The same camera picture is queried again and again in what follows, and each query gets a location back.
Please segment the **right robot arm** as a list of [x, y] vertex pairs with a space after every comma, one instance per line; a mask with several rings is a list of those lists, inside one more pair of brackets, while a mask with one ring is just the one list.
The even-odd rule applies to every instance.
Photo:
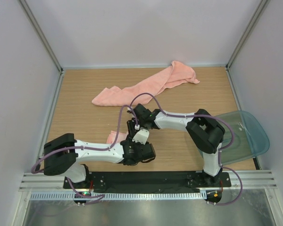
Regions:
[[142, 104], [127, 109], [133, 115], [133, 142], [146, 144], [150, 129], [175, 129], [189, 134], [199, 151], [202, 152], [204, 166], [202, 180], [208, 186], [220, 183], [222, 169], [218, 151], [224, 140], [225, 129], [206, 110], [196, 113], [171, 113], [161, 109], [150, 111]]

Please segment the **plain pink towel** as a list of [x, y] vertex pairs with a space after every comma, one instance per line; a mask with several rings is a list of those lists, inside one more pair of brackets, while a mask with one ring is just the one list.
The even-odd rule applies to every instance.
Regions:
[[165, 89], [172, 89], [183, 83], [198, 84], [196, 72], [189, 66], [172, 61], [171, 65], [162, 71], [126, 88], [113, 86], [104, 88], [93, 100], [97, 106], [123, 106], [147, 104], [152, 96], [157, 96]]

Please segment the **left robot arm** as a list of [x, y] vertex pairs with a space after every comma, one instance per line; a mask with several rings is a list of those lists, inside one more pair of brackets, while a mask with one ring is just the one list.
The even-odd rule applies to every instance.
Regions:
[[44, 145], [44, 174], [63, 175], [79, 188], [90, 184], [86, 161], [104, 161], [127, 166], [148, 163], [156, 154], [151, 143], [134, 142], [129, 136], [121, 142], [110, 144], [88, 143], [75, 139], [73, 133], [66, 133]]

